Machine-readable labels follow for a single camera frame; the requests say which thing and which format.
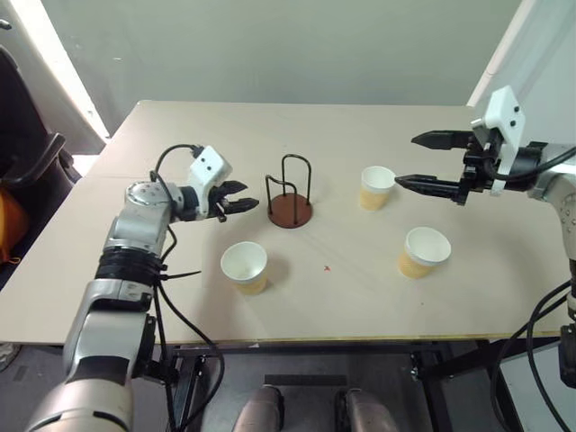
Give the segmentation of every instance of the gray wall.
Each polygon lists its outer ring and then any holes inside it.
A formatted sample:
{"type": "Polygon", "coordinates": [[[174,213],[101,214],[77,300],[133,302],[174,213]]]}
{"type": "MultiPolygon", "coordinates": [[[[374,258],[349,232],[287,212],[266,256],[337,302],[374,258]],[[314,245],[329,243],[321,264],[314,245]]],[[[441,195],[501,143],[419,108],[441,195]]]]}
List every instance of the gray wall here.
{"type": "Polygon", "coordinates": [[[113,133],[140,99],[465,104],[518,0],[44,0],[113,133]]]}

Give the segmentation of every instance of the table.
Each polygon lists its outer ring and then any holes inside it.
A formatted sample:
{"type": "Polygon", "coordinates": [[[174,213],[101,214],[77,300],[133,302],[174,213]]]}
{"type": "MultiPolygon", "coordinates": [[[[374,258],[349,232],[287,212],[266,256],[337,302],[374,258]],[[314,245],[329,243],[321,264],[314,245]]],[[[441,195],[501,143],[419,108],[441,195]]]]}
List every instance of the table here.
{"type": "MultiPolygon", "coordinates": [[[[170,281],[166,288],[212,338],[509,335],[567,278],[552,207],[512,192],[500,198],[471,193],[459,207],[399,187],[381,211],[357,204],[366,166],[457,179],[461,150],[428,150],[410,139],[432,129],[465,130],[472,116],[463,107],[140,102],[0,292],[0,340],[65,340],[113,216],[122,208],[123,190],[146,179],[163,149],[183,142],[213,145],[233,165],[231,178],[249,186],[243,196],[261,201],[224,224],[175,225],[179,245],[168,259],[169,271],[201,268],[202,276],[170,281]],[[286,153],[305,156],[313,167],[314,216],[296,230],[277,228],[266,216],[264,175],[279,176],[286,153]],[[443,231],[453,256],[429,277],[410,280],[398,272],[396,259],[406,232],[418,225],[443,231]],[[270,286],[254,297],[231,288],[219,269],[223,250],[244,239],[261,243],[270,256],[270,286]]],[[[170,155],[164,178],[182,184],[190,162],[184,150],[170,155]]],[[[289,161],[288,176],[303,186],[297,161],[289,161]]],[[[543,320],[538,334],[556,335],[563,323],[565,311],[558,310],[543,320]]],[[[171,344],[197,340],[171,314],[166,333],[171,344]]]]}

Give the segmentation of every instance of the floor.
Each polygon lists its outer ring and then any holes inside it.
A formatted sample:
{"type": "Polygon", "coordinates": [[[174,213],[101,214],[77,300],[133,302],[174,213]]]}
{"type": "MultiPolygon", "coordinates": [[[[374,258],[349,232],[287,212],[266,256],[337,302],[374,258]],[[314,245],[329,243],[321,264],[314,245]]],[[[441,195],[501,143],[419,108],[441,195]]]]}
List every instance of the floor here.
{"type": "MultiPolygon", "coordinates": [[[[402,432],[429,432],[421,384],[410,377],[407,355],[227,355],[222,387],[206,410],[203,429],[230,432],[236,416],[265,374],[345,374],[349,386],[375,393],[394,415],[402,432]]],[[[57,349],[25,346],[0,373],[0,432],[23,430],[34,407],[63,379],[57,349]]],[[[134,381],[137,432],[164,431],[164,393],[154,382],[134,381]]],[[[332,387],[282,387],[286,432],[333,430],[332,387]]],[[[445,383],[454,431],[501,432],[488,401],[486,373],[470,373],[445,383]]]]}

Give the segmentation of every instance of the black chair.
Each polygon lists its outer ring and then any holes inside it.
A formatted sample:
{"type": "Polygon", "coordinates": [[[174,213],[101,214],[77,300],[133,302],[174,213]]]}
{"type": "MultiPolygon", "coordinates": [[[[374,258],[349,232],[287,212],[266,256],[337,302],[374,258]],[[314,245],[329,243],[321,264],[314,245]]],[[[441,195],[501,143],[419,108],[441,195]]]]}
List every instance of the black chair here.
{"type": "MultiPolygon", "coordinates": [[[[0,186],[9,189],[31,221],[13,248],[15,257],[25,255],[80,177],[64,143],[43,123],[14,59],[0,46],[0,186]]],[[[0,266],[0,289],[14,269],[0,266]]]]}

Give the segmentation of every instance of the brown base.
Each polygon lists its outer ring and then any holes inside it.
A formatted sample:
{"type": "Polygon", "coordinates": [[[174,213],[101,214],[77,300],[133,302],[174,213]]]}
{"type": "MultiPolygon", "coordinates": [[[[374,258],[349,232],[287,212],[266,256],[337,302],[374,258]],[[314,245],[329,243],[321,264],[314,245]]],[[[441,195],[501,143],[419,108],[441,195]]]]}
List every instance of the brown base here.
{"type": "Polygon", "coordinates": [[[306,203],[306,198],[296,195],[296,216],[294,221],[294,194],[278,195],[272,200],[268,211],[268,219],[281,228],[298,228],[312,217],[312,204],[306,203]]]}

